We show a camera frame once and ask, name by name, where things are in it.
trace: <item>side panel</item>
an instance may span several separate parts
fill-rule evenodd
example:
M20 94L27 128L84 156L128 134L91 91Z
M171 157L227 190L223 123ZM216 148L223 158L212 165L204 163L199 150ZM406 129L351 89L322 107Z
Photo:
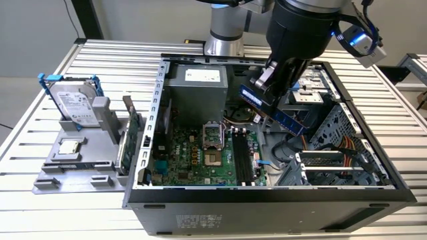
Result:
M131 203L149 235L351 232L388 215L403 203L245 202Z

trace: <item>label sticker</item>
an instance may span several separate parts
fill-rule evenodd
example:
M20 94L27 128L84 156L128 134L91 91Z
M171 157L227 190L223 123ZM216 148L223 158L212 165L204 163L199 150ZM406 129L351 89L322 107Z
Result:
M176 215L176 223L180 229L219 228L221 219L223 219L223 215L220 214Z
M243 95L248 97L248 99L251 99L259 106L263 105L261 100L259 100L251 93L248 93L247 90L243 89L241 91Z
M71 120L83 127L99 127L88 97L81 92L57 92L60 103L68 113Z
M256 114L256 116L253 117L253 123L259 123L261 120L261 116L259 114Z
M185 81L219 83L221 81L220 70L187 69Z

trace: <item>white wall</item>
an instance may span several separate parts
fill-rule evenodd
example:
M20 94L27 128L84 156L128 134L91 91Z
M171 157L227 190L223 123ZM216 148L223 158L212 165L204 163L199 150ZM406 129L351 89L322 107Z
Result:
M67 0L84 36L71 0ZM0 77L52 73L77 38L63 0L0 0Z

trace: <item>motherboard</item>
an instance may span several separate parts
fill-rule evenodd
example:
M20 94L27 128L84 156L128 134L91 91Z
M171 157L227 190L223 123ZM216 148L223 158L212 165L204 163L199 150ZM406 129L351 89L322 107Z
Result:
M239 142L244 142L245 146L239 145L236 153L233 139L237 137L237 132L223 129L217 132L211 126L204 130L173 129L171 152L155 162L153 185L264 186L264 169L256 164L261 154L255 132L239 134L243 138ZM208 147L204 138L216 143L217 147ZM245 172L247 183L239 181L241 172Z

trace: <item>aluminum workbench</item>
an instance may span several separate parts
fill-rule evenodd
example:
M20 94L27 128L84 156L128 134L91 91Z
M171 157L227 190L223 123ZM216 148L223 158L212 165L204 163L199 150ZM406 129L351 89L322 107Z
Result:
M121 101L149 108L160 53L203 54L200 44L88 40L75 44L55 74L99 76L111 109L128 114ZM245 47L245 56L267 58L268 47ZM328 235L177 236L209 239L418 240L427 239L427 123L376 66L370 69L343 51L327 51L328 61L354 98L378 140L418 199L407 207L352 233ZM131 210L121 209L123 192L33 195L33 181L56 139L60 113L40 91L0 147L0 239L141 239L149 237Z

